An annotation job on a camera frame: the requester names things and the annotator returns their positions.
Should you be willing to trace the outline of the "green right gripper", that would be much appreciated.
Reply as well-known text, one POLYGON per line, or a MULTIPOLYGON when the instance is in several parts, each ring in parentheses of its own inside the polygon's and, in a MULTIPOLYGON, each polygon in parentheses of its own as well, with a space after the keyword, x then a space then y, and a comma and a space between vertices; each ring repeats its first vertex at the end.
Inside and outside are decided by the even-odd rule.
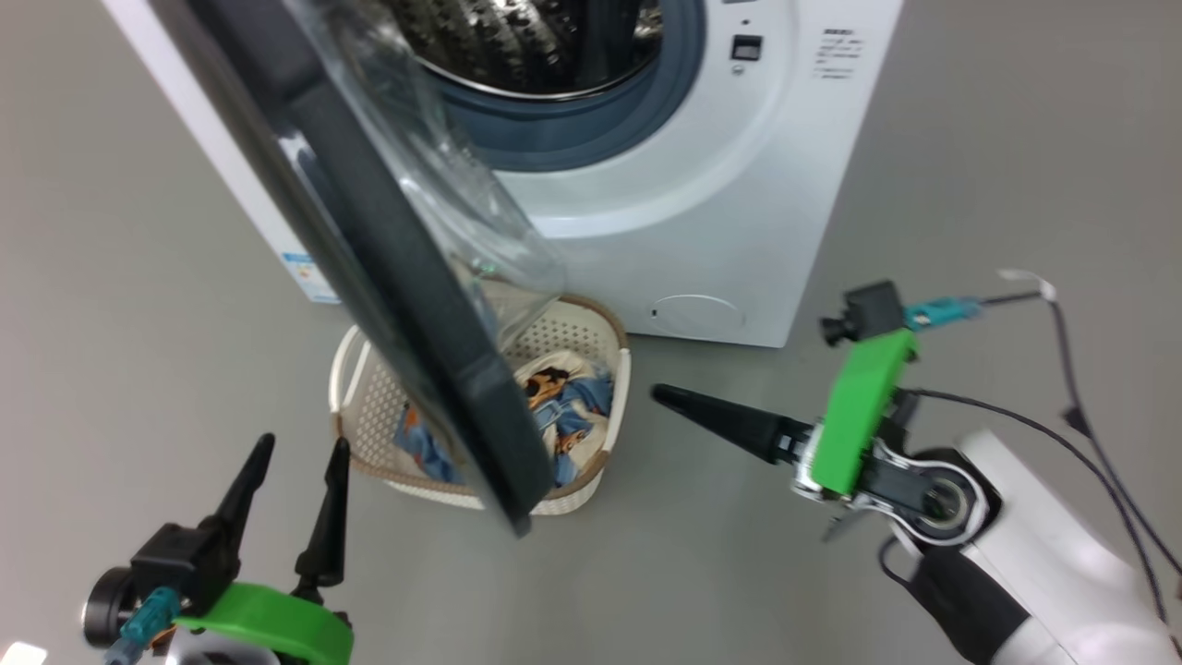
POLYGON ((917 348, 916 333, 908 328, 853 344, 816 428, 665 383, 654 384, 651 399, 769 465, 795 463, 792 488, 798 495, 816 502, 846 500, 855 496, 862 459, 917 348))

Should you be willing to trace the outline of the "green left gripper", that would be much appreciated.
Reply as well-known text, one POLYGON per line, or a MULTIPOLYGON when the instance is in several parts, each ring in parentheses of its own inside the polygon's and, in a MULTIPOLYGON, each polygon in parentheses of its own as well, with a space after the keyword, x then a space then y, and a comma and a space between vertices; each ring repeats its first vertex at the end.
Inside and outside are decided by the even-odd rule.
MULTIPOLYGON (((217 535, 220 549, 234 559, 239 556, 255 493, 269 472, 274 446, 274 433, 262 433, 217 509, 199 522, 199 529, 217 535)), ((232 583, 207 613, 181 615, 175 624, 296 657, 309 665, 350 665, 352 627, 333 611, 317 605, 322 604, 322 588, 339 586, 345 576, 350 464, 350 443, 339 438, 324 475, 325 495, 309 546, 296 560, 296 596, 271 586, 232 583)))

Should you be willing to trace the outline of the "blue patterned clothing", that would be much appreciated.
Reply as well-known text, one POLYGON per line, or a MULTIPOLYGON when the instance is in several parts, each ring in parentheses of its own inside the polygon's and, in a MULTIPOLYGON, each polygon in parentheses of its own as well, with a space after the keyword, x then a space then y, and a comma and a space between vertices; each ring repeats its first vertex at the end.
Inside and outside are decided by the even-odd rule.
MULTIPOLYGON (((608 441, 613 376, 603 363, 561 350, 526 363, 515 371, 515 379, 548 451, 554 488, 564 488, 578 480, 608 441)), ((403 405, 392 445, 409 454, 427 478, 465 484, 452 454, 418 420, 413 405, 403 405)))

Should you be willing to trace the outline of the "black-rimmed glass washer door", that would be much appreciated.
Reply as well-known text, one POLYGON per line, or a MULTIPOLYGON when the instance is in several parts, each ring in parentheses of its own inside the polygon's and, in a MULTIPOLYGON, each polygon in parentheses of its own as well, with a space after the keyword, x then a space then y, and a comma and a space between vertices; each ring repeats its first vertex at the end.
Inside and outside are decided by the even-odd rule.
POLYGON ((554 485, 507 348, 565 289, 384 0, 148 0, 251 172, 517 537, 554 485))

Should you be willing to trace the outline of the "cream basket with brown rim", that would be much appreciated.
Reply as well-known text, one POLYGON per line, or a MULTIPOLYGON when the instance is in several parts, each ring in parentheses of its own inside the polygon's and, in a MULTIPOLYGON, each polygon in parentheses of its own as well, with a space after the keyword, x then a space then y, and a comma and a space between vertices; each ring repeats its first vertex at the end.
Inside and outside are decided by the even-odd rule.
MULTIPOLYGON (((571 483, 556 488, 535 506, 533 516, 561 516, 595 496, 611 458, 632 382, 632 350, 616 317, 587 298, 561 296, 508 350, 515 369, 531 366, 552 352, 573 352, 611 382, 612 408, 597 417, 590 451, 571 483)), ((408 400, 392 371, 357 327, 342 338, 331 365, 329 408, 336 437, 346 438, 352 467, 396 491, 470 510, 483 509, 476 494, 462 484, 431 480, 413 455, 396 446, 395 433, 408 400)))

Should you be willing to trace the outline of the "white front-load washing machine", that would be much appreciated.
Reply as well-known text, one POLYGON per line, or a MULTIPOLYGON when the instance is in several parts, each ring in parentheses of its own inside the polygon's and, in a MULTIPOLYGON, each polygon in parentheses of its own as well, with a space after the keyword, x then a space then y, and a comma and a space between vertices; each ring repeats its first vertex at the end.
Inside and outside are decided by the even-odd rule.
POLYGON ((559 172, 494 170, 553 241, 567 289, 630 333, 665 335, 663 296, 728 300, 743 328, 717 344, 787 343, 904 0, 706 0, 691 93, 651 138, 559 172), (824 27, 862 30, 856 79, 811 79, 824 27), (735 34, 764 37, 730 60, 735 34))

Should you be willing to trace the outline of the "grey rubber door gasket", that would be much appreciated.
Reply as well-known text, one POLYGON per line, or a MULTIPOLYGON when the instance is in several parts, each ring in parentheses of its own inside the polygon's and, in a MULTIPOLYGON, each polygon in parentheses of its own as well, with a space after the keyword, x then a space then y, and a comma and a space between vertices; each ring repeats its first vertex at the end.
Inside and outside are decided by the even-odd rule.
POLYGON ((625 82, 566 102, 519 102, 439 77, 449 115, 485 164, 504 172, 559 172, 604 163, 651 138, 691 93, 706 50, 706 0, 670 8, 655 61, 625 82))

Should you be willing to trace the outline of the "round white filter cover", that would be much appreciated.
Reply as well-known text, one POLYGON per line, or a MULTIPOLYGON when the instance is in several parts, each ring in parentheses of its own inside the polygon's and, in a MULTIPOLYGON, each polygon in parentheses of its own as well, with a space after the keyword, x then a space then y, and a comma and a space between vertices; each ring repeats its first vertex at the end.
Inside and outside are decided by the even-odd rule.
POLYGON ((665 335, 722 341, 743 328, 743 312, 717 296, 663 296, 649 309, 650 321, 665 335))

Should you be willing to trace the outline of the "blue energy label sticker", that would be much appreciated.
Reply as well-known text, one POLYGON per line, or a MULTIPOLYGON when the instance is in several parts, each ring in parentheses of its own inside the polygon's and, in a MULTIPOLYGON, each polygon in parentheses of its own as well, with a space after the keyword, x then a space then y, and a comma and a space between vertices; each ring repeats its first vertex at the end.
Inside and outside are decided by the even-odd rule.
POLYGON ((340 304, 332 286, 307 253, 282 252, 280 260, 311 302, 333 304, 335 306, 340 304))

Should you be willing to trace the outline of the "black printed text sticker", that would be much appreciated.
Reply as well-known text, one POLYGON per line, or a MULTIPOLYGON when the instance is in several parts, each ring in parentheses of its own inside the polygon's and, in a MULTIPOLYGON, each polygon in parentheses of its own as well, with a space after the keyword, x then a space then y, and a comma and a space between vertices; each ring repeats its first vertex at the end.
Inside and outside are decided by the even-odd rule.
POLYGON ((811 54, 811 79, 856 79, 868 51, 862 30, 824 27, 811 54))

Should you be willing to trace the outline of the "steel washer drum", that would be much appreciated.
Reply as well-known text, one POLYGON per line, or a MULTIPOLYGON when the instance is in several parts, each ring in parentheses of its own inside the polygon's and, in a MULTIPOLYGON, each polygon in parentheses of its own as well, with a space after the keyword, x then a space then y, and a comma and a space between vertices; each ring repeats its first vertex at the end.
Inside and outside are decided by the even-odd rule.
POLYGON ((634 79, 660 54, 661 0, 379 0, 418 63, 462 89, 567 102, 634 79))

